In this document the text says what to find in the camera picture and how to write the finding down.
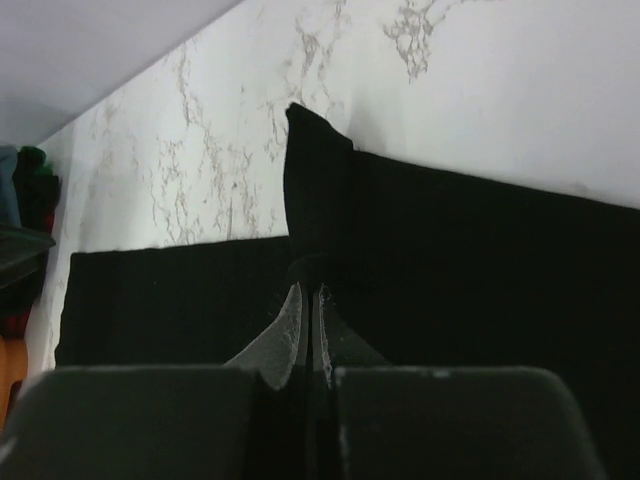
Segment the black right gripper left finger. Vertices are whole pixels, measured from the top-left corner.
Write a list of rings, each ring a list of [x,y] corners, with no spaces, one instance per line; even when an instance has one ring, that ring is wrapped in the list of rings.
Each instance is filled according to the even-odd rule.
[[[223,365],[70,367],[19,397],[5,479],[301,479],[305,296]]]

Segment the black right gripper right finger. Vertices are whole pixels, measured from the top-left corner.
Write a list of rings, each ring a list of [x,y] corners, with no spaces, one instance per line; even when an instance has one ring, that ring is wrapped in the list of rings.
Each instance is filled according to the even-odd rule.
[[[529,367],[392,366],[312,297],[314,479],[603,479],[580,408]]]

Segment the black t shirt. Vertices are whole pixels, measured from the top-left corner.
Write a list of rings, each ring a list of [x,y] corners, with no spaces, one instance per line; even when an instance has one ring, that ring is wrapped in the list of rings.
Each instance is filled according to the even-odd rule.
[[[293,283],[403,365],[541,367],[614,479],[639,475],[639,213],[357,150],[286,112],[288,235],[75,253],[58,366],[230,360]]]

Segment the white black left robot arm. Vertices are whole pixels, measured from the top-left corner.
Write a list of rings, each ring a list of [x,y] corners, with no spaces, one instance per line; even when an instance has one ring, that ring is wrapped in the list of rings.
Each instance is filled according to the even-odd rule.
[[[1,335],[24,336],[31,309],[40,297],[51,231],[1,225]]]

